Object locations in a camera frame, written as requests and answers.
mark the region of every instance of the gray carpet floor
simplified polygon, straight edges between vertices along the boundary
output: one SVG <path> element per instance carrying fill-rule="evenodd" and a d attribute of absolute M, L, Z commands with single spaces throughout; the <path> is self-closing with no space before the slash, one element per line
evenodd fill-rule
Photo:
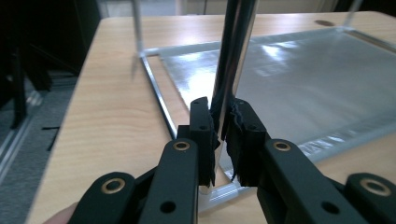
<path fill-rule="evenodd" d="M 53 88 L 43 94 L 43 103 L 33 114 L 21 149 L 0 184 L 2 224 L 24 223 L 77 81 L 63 72 L 51 76 Z M 12 118 L 12 106 L 0 110 L 0 140 L 9 131 Z"/>

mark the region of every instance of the metal frame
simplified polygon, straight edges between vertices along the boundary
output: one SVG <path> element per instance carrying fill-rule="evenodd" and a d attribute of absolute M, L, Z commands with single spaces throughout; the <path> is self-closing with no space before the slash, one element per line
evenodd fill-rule
<path fill-rule="evenodd" d="M 231 72 L 231 73 L 233 73 L 233 77 L 232 77 L 233 81 L 235 80 L 235 76 L 239 77 L 239 75 L 237 75 L 237 74 L 238 73 L 240 74 L 240 72 L 241 72 L 243 60 L 245 58 L 245 53 L 246 53 L 246 47 L 248 46 L 248 40 L 250 38 L 250 33 L 251 33 L 252 26 L 253 26 L 254 18 L 255 18 L 255 11 L 256 11 L 256 8 L 258 5 L 257 4 L 258 0 L 250 0 L 250 1 L 237 0 L 234 2 L 236 3 L 236 5 L 234 5 L 230 10 L 235 11 L 235 10 L 240 9 L 240 7 L 249 7 L 248 10 L 250 11 L 250 13 L 248 13 L 248 15 L 245 17 L 244 20 L 241 20 L 240 18 L 231 18 L 230 17 L 230 21 L 229 21 L 230 25 L 237 24 L 237 23 L 245 24 L 243 27 L 243 29 L 245 31 L 242 33 L 242 36 L 238 36 L 236 40 L 233 40 L 234 43 L 227 43 L 227 44 L 237 44 L 237 45 L 239 43 L 238 48 L 233 49 L 234 56 L 231 58 L 231 60 L 235 60 L 235 59 L 239 60 L 238 68 Z M 148 56 L 157 55 L 156 50 L 144 48 L 139 0 L 132 0 L 132 8 L 133 8 L 133 13 L 134 13 L 134 35 L 135 35 L 135 45 L 136 45 L 136 49 L 137 49 L 137 55 L 139 57 L 140 62 L 143 65 L 143 68 L 145 69 L 146 75 L 148 76 L 148 79 L 151 84 L 151 88 L 153 89 L 157 103 L 158 103 L 158 105 L 161 109 L 161 112 L 163 114 L 163 118 L 166 123 L 166 127 L 169 131 L 169 134 L 172 139 L 176 139 L 177 128 L 171 119 L 171 116 L 170 116 L 170 113 L 166 107 L 165 101 L 163 100 L 163 95 L 162 95 L 160 88 L 157 84 L 155 76 L 149 66 Z M 240 31 L 239 30 L 238 31 L 230 30 L 229 32 L 231 32 L 231 33 L 236 32 L 238 34 Z M 227 88 L 227 91 L 229 93 L 233 91 L 233 96 L 234 96 L 234 93 L 236 92 L 238 78 L 236 79 L 235 83 L 233 81 L 231 81 L 231 80 L 227 81 L 227 83 L 228 83 L 227 85 L 229 87 L 231 87 L 231 88 Z M 219 163 L 223 164 L 223 165 L 221 165 L 221 167 L 223 168 L 224 174 L 226 174 L 231 179 L 232 175 L 233 175 L 233 168 L 230 165 L 231 161 L 228 158 L 228 162 L 219 162 L 219 160 L 220 160 L 219 157 L 220 157 L 221 151 L 222 151 L 222 149 L 220 147 L 217 150 L 217 152 L 218 152 L 217 164 L 219 164 Z M 221 186 L 219 188 L 209 188 L 208 189 L 206 187 L 202 187 L 200 189 L 199 198 L 198 198 L 198 202 L 199 202 L 198 203 L 198 212 L 202 212 L 202 211 L 205 211 L 205 210 L 212 208 L 216 205 L 219 205 L 221 203 L 225 203 L 233 198 L 238 197 L 239 195 L 241 195 L 242 193 L 244 193 L 248 190 L 249 190 L 249 188 L 241 187 L 241 185 L 239 184 L 239 182 L 237 180 L 235 180 L 225 186 Z"/>
<path fill-rule="evenodd" d="M 247 6 L 255 0 L 244 3 L 244 0 L 232 1 L 227 15 L 229 9 L 233 11 L 238 6 L 239 10 L 243 8 L 241 5 Z M 197 185 L 210 186 L 213 181 L 214 176 L 209 173 L 214 168 L 213 150 L 218 145 L 215 139 L 222 140 L 225 134 L 227 151 L 236 171 L 232 178 L 237 176 L 241 185 L 258 188 L 258 199 L 269 223 L 294 223 L 296 220 L 303 223 L 366 223 L 366 220 L 388 223 L 394 220 L 393 209 L 389 208 L 393 208 L 396 202 L 395 195 L 391 196 L 396 190 L 395 185 L 370 174 L 352 175 L 345 186 L 332 181 L 292 142 L 272 139 L 251 105 L 234 97 L 238 71 L 246 51 L 244 41 L 249 39 L 251 26 L 249 29 L 249 25 L 238 25 L 238 22 L 244 23 L 240 18 L 229 22 L 227 15 L 212 108 L 207 108 L 206 97 L 191 102 L 190 125 L 178 127 L 177 139 L 165 146 L 158 167 L 137 179 L 125 173 L 100 177 L 78 203 L 70 223 L 87 220 L 196 223 Z M 236 34 L 229 37 L 229 31 Z M 166 119 L 169 113 L 149 68 L 140 28 L 136 31 L 136 39 L 137 48 L 141 49 L 139 57 Z M 166 122 L 168 127 L 173 124 L 170 119 Z M 202 160 L 207 157 L 213 160 L 209 163 Z M 236 197 L 242 191 L 240 189 L 246 188 L 232 183 L 210 190 L 206 195 L 199 194 L 198 211 Z M 387 198 L 384 201 L 377 196 Z"/>
<path fill-rule="evenodd" d="M 27 97 L 27 115 L 20 124 L 9 131 L 7 138 L 0 146 L 0 185 L 7 175 L 9 167 L 21 149 L 24 138 L 31 126 L 32 117 L 41 106 L 43 97 L 37 91 L 33 91 Z"/>

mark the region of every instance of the metal rod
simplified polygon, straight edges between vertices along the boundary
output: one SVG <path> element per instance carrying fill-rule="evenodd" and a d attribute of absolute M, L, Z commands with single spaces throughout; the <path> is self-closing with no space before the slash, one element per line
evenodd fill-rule
<path fill-rule="evenodd" d="M 259 0 L 229 0 L 225 15 L 218 71 L 213 91 L 212 113 L 219 138 L 224 139 L 230 111 Z"/>
<path fill-rule="evenodd" d="M 0 186 L 3 183 L 12 162 L 15 160 L 15 157 L 21 149 L 21 145 L 31 127 L 32 117 L 40 108 L 43 97 L 44 95 L 42 96 L 36 91 L 32 91 L 30 93 L 26 100 L 26 118 L 21 121 L 21 124 L 17 128 L 9 131 L 7 138 L 0 145 Z"/>
<path fill-rule="evenodd" d="M 17 128 L 27 116 L 26 96 L 24 88 L 24 73 L 21 68 L 21 55 L 19 48 L 12 48 L 12 77 L 14 86 L 14 123 L 12 128 Z"/>
<path fill-rule="evenodd" d="M 166 124 L 166 128 L 172 139 L 176 139 L 177 137 L 177 128 L 172 121 L 171 115 L 166 107 L 165 101 L 163 99 L 163 95 L 160 91 L 160 87 L 157 84 L 157 80 L 155 79 L 154 74 L 152 73 L 149 67 L 149 61 L 146 57 L 144 45 L 143 45 L 143 35 L 142 35 L 142 22 L 141 22 L 141 15 L 140 15 L 140 1 L 139 0 L 132 0 L 132 10 L 134 12 L 134 38 L 136 43 L 136 50 L 137 55 L 140 59 L 140 62 L 145 69 L 146 75 L 148 80 L 151 84 L 151 88 L 155 94 L 155 98 L 157 100 L 157 104 L 161 109 L 161 113 L 163 115 L 163 119 Z"/>
<path fill-rule="evenodd" d="M 139 57 L 142 57 L 145 56 L 145 50 L 143 47 L 140 0 L 132 0 L 132 11 L 134 13 L 134 38 L 136 43 L 136 49 Z"/>
<path fill-rule="evenodd" d="M 361 3 L 363 2 L 363 0 L 355 0 L 353 1 L 348 14 L 346 15 L 346 20 L 344 21 L 344 25 L 343 28 L 344 29 L 350 29 L 350 24 L 352 23 L 352 18 L 353 18 L 353 14 L 355 14 L 355 12 L 357 12 L 359 10 L 359 8 L 361 8 Z"/>

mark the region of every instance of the screw hole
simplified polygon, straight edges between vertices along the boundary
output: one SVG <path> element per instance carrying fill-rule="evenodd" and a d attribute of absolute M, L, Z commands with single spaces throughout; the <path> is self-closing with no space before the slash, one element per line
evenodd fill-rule
<path fill-rule="evenodd" d="M 117 193 L 125 187 L 125 181 L 121 178 L 112 178 L 102 185 L 102 192 L 105 194 Z"/>
<path fill-rule="evenodd" d="M 165 202 L 161 204 L 161 211 L 163 213 L 169 214 L 176 210 L 176 204 L 174 202 Z"/>
<path fill-rule="evenodd" d="M 392 193 L 386 185 L 374 179 L 363 178 L 361 180 L 361 185 L 367 191 L 379 196 L 388 197 Z"/>
<path fill-rule="evenodd" d="M 291 150 L 291 147 L 289 144 L 283 143 L 283 142 L 275 142 L 274 143 L 274 148 L 280 151 L 289 151 Z"/>
<path fill-rule="evenodd" d="M 190 144 L 188 142 L 176 142 L 173 144 L 173 148 L 176 150 L 187 150 L 190 148 Z"/>
<path fill-rule="evenodd" d="M 331 213 L 331 214 L 337 215 L 337 214 L 340 213 L 340 209 L 337 206 L 335 206 L 333 203 L 323 202 L 322 203 L 322 208 L 326 212 Z"/>

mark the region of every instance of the wooden table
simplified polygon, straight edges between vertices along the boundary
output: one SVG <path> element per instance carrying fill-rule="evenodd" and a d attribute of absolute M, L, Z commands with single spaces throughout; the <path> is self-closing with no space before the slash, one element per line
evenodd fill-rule
<path fill-rule="evenodd" d="M 258 15 L 252 35 L 278 35 L 343 23 L 346 13 Z M 223 16 L 143 19 L 146 48 L 189 45 L 221 38 Z M 396 19 L 359 12 L 353 26 L 396 43 Z M 159 60 L 150 60 L 176 124 L 188 111 Z M 77 202 L 99 176 L 120 171 L 140 176 L 154 167 L 170 140 L 159 107 L 134 50 L 132 18 L 102 20 L 84 64 L 28 223 L 44 220 Z M 396 133 L 318 163 L 327 176 L 345 182 L 371 172 L 396 183 Z M 255 192 L 199 215 L 200 223 L 263 223 Z"/>

